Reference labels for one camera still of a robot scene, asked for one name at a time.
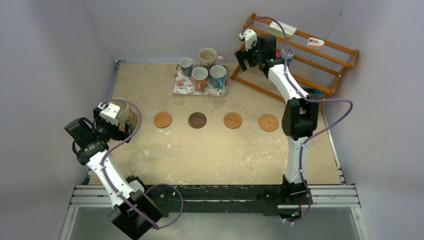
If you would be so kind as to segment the woven rattan coaster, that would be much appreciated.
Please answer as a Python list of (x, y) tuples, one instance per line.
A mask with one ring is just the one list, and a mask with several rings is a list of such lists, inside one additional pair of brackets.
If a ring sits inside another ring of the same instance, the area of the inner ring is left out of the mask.
[(273, 114), (262, 114), (258, 118), (258, 125), (266, 132), (273, 132), (279, 127), (279, 120)]
[(128, 116), (128, 121), (131, 123), (131, 132), (133, 132), (139, 123), (139, 116), (136, 113), (130, 114)]

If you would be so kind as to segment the beige mug with pattern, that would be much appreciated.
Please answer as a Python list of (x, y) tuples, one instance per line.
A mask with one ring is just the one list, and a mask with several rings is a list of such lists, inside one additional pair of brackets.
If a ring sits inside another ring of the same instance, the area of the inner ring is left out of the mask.
[(124, 102), (125, 98), (118, 97), (120, 101), (112, 101), (113, 104), (120, 106), (120, 114), (119, 114), (119, 130), (121, 130), (121, 124), (130, 123), (128, 121), (128, 117), (131, 114), (137, 114), (135, 109), (129, 105), (127, 102)]

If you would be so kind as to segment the tall beige mug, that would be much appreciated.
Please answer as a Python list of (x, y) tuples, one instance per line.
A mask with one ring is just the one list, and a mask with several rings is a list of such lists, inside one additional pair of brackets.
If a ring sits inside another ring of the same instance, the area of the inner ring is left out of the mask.
[(223, 66), (225, 64), (225, 58), (217, 54), (212, 48), (203, 48), (198, 52), (200, 65), (207, 70), (215, 65)]

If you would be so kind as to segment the light wooden coaster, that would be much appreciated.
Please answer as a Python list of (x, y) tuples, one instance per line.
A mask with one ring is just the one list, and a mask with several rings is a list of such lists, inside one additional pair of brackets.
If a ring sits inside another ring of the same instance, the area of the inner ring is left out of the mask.
[(172, 123), (172, 115), (169, 112), (162, 111), (153, 118), (153, 124), (158, 128), (166, 128)]

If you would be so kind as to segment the orange coaster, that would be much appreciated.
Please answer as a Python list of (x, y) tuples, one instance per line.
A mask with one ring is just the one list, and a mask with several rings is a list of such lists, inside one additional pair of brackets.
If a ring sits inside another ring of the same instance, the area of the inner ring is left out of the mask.
[(242, 125), (243, 119), (238, 113), (229, 112), (224, 116), (223, 123), (230, 129), (237, 129)]

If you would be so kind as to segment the dark wooden coaster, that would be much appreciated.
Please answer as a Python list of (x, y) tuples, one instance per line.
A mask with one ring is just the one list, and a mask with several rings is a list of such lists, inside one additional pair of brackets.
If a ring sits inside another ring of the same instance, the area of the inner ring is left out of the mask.
[(195, 129), (204, 127), (207, 123), (207, 117), (201, 112), (194, 112), (188, 117), (188, 124)]

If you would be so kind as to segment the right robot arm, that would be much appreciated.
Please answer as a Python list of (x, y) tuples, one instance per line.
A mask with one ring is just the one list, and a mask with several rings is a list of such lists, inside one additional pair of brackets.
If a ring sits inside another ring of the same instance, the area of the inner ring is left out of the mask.
[(247, 66), (258, 66), (267, 79), (277, 88), (285, 101), (281, 120), (283, 133), (288, 140), (288, 160), (283, 175), (280, 196), (288, 204), (307, 194), (304, 167), (307, 161), (308, 143), (318, 125), (318, 103), (300, 87), (287, 63), (287, 56), (277, 56), (276, 38), (273, 35), (257, 35), (248, 30), (239, 34), (244, 46), (235, 52), (242, 71)]

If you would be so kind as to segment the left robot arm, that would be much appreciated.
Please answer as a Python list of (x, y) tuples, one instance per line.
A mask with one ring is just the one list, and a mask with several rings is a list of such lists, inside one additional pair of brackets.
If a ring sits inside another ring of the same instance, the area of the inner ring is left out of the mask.
[(134, 130), (129, 120), (120, 128), (120, 114), (121, 108), (109, 103), (93, 110), (93, 122), (80, 117), (64, 129), (73, 138), (72, 151), (77, 161), (88, 166), (107, 191), (112, 207), (108, 219), (129, 238), (138, 240), (157, 224), (163, 213), (149, 198), (146, 185), (136, 176), (123, 177), (108, 152), (110, 140), (127, 143)]

